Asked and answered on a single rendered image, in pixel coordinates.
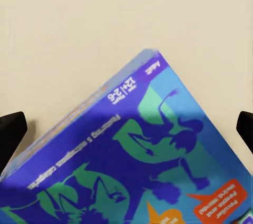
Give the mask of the board game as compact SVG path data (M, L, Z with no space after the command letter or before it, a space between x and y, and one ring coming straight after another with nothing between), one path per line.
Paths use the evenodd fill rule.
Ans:
M253 176L145 48L6 165L0 224L253 224Z

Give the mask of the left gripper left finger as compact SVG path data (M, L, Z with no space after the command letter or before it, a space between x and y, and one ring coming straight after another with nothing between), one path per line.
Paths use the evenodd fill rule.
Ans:
M0 117L0 175L27 132L23 111Z

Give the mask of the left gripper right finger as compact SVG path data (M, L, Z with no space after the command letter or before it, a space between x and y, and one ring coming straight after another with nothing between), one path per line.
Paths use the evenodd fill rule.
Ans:
M236 129L253 154L253 113L241 111Z

